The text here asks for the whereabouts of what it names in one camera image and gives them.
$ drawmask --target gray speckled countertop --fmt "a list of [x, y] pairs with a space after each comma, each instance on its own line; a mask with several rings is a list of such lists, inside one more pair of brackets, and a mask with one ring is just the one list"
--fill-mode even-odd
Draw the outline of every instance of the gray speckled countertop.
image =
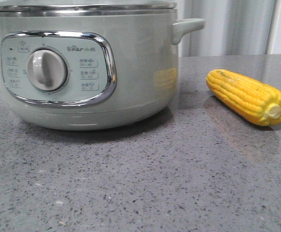
[[28, 124], [0, 98], [0, 232], [281, 232], [281, 124], [222, 105], [215, 68], [281, 89], [281, 55], [181, 58], [167, 108], [91, 132]]

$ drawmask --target corn cob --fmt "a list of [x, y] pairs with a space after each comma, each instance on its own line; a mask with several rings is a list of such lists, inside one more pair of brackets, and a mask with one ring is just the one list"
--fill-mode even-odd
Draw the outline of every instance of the corn cob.
[[253, 78], [223, 69], [206, 77], [209, 89], [247, 121], [269, 126], [281, 122], [281, 91]]

